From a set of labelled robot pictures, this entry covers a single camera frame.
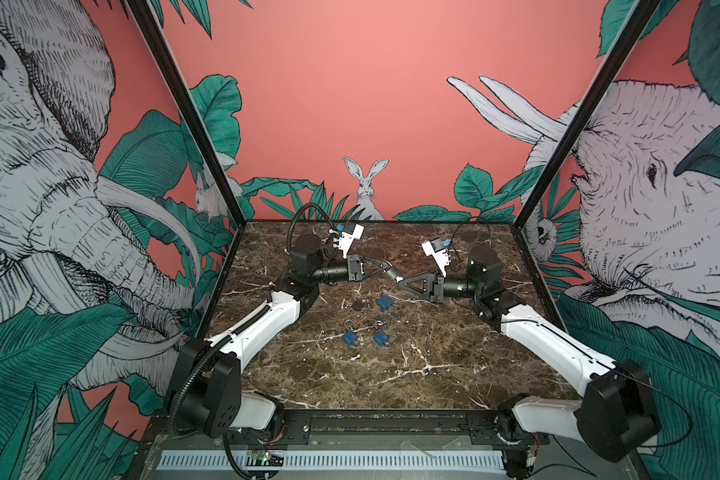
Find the marble tabletop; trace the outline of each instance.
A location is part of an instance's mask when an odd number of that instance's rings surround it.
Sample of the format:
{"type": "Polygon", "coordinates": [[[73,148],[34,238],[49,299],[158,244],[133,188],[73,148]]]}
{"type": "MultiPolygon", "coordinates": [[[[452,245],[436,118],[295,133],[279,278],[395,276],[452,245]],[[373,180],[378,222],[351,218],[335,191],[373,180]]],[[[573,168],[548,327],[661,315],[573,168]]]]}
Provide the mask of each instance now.
{"type": "MultiPolygon", "coordinates": [[[[451,238],[452,224],[365,223],[363,238],[351,253],[392,262],[403,276],[435,271],[421,244],[451,238]]],[[[224,294],[209,334],[231,327],[260,302],[262,288],[287,265],[284,251],[288,223],[251,222],[226,279],[224,294]]],[[[300,223],[304,233],[326,237],[325,224],[300,223]]],[[[528,269],[508,226],[463,225],[454,247],[466,261],[472,245],[490,242],[504,263],[506,288],[544,314],[528,269]]],[[[452,255],[452,264],[458,264],[452,255]]],[[[496,408],[521,392],[544,398],[578,398],[576,391],[536,355],[492,331],[469,310],[466,300],[432,305],[395,289],[384,276],[364,283],[321,286],[314,306],[278,334],[242,374],[245,391],[260,391],[286,408],[496,408]],[[394,304],[376,304],[388,294],[394,304]],[[352,304],[360,300],[357,312],[352,304]],[[358,340],[348,346],[346,320],[358,340]],[[375,323],[390,340],[379,346],[375,323]]]]}

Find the white tusk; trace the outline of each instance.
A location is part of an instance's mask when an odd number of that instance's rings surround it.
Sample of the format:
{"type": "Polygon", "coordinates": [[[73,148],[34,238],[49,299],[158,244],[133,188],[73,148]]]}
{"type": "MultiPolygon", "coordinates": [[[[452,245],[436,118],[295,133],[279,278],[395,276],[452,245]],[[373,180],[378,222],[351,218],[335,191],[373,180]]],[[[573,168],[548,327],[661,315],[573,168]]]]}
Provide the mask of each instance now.
{"type": "Polygon", "coordinates": [[[120,360],[143,360],[173,348],[183,333],[177,333],[162,342],[142,342],[117,332],[99,348],[106,356],[120,360]]]}
{"type": "Polygon", "coordinates": [[[501,100],[501,103],[507,105],[507,108],[515,114],[521,121],[551,138],[560,141],[565,133],[566,124],[547,117],[541,113],[536,107],[530,104],[528,100],[522,97],[517,91],[512,90],[507,85],[497,82],[492,78],[480,77],[480,82],[488,87],[490,91],[501,100]]]}
{"type": "Polygon", "coordinates": [[[512,118],[492,104],[482,93],[475,90],[470,84],[456,77],[449,77],[448,82],[459,90],[469,100],[472,106],[491,125],[513,138],[522,140],[527,144],[535,144],[541,139],[541,133],[527,126],[523,122],[512,118]]]}
{"type": "Polygon", "coordinates": [[[20,264],[30,282],[58,313],[69,315],[88,308],[67,280],[55,254],[35,254],[20,264]]]}
{"type": "MultiPolygon", "coordinates": [[[[96,181],[96,198],[106,206],[122,206],[128,208],[138,214],[154,218],[172,229],[173,232],[181,238],[187,248],[190,249],[192,260],[195,262],[195,285],[197,285],[202,270],[200,255],[197,252],[197,246],[195,245],[195,241],[192,240],[190,232],[175,216],[162,206],[159,206],[152,199],[144,197],[142,194],[138,194],[106,177],[99,176],[96,181]]],[[[187,278],[189,278],[190,275],[191,272],[186,272],[187,278]]]]}

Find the rabbit illustration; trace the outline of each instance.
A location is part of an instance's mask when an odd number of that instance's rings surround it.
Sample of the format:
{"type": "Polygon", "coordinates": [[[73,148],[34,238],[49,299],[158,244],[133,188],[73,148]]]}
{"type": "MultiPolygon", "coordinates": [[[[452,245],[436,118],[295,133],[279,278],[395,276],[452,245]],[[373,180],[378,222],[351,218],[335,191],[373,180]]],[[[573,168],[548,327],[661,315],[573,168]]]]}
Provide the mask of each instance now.
{"type": "Polygon", "coordinates": [[[371,167],[371,171],[368,172],[368,176],[364,177],[362,174],[362,168],[360,168],[360,165],[358,165],[356,161],[348,157],[343,157],[343,159],[344,163],[347,165],[349,174],[360,180],[360,187],[358,188],[358,210],[362,209],[360,220],[384,220],[384,216],[376,210],[376,207],[371,200],[371,198],[374,197],[371,180],[387,167],[389,160],[383,158],[377,161],[373,167],[371,167]]]}

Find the keychain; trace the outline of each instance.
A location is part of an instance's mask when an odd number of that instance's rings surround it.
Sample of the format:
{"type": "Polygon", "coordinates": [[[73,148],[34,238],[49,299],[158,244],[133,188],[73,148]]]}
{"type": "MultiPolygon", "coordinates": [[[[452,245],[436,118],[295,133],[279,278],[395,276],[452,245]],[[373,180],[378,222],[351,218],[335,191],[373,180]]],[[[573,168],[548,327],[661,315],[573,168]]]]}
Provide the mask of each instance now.
{"type": "Polygon", "coordinates": [[[384,330],[382,330],[383,326],[383,320],[376,320],[376,330],[378,331],[378,333],[376,333],[373,339],[376,341],[376,343],[379,344],[379,346],[384,346],[384,344],[389,341],[389,335],[384,333],[384,330]]]}
{"type": "Polygon", "coordinates": [[[346,320],[344,322],[344,327],[347,329],[347,332],[342,336],[344,341],[347,345],[352,345],[355,343],[358,339],[357,333],[355,333],[355,324],[351,320],[346,320]]]}

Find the rabbit ear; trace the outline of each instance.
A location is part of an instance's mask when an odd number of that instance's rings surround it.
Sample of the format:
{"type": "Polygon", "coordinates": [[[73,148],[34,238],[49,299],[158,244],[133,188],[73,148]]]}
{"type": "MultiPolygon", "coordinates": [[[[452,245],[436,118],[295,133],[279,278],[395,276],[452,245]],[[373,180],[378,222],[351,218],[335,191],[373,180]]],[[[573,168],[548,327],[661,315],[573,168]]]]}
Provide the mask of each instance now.
{"type": "Polygon", "coordinates": [[[368,172],[368,178],[374,178],[376,175],[380,174],[387,165],[389,165],[389,160],[386,158],[378,160],[373,167],[371,167],[371,171],[368,172]]]}
{"type": "Polygon", "coordinates": [[[360,168],[360,165],[349,157],[342,157],[342,159],[344,159],[344,163],[347,165],[349,174],[358,180],[362,180],[362,168],[360,168]]]}

